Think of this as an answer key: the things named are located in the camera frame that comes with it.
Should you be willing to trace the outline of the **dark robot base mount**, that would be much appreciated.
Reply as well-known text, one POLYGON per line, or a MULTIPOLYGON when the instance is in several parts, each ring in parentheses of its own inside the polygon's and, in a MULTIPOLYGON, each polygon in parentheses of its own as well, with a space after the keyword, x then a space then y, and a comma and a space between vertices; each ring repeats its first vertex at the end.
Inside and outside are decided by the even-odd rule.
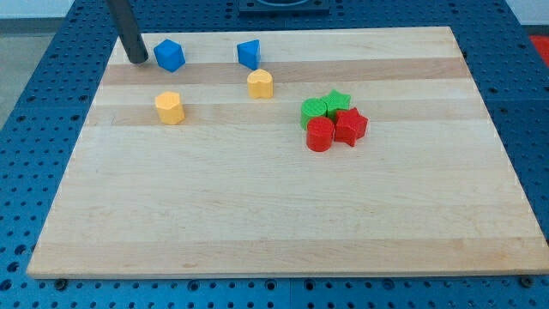
POLYGON ((240 15, 327 13, 330 0, 238 0, 240 15))

